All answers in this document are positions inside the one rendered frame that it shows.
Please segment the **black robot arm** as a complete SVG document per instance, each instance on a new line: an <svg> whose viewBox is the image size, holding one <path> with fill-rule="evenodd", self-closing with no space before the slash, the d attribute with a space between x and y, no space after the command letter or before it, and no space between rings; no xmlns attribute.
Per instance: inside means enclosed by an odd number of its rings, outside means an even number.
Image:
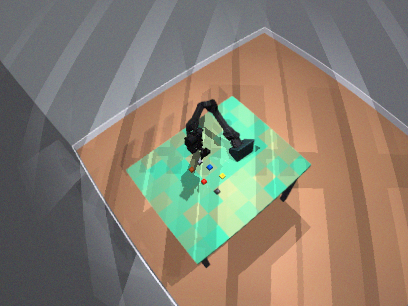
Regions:
<svg viewBox="0 0 408 306"><path fill-rule="evenodd" d="M235 131L234 128L228 125L220 111L218 110L218 105L215 100L211 99L209 101L201 102L198 103L196 106L196 109L191 117L191 119L186 123L186 137L185 139L185 145L187 146L187 150L190 153L196 153L197 150L199 150L199 144L195 144L197 141L202 140L202 131L204 129L198 128L199 126L199 118L201 116L201 113L203 109L206 108L209 112L211 112L220 126L223 129L223 135L224 137L230 141L233 146L233 148L238 148L242 144L242 141L240 139L240 133ZM198 128L198 129L197 129ZM191 132L190 132L191 131Z"/></svg>

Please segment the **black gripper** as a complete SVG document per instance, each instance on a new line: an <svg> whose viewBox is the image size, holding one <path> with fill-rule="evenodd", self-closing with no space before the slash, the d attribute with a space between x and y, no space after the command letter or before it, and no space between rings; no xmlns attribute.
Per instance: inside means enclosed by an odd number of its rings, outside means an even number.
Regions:
<svg viewBox="0 0 408 306"><path fill-rule="evenodd" d="M202 141L197 141L195 144L197 145L197 143L199 144L199 150L201 151L199 155L201 155L201 160L206 157L207 155L210 154L211 150L209 150L208 148L202 148L203 144Z"/></svg>

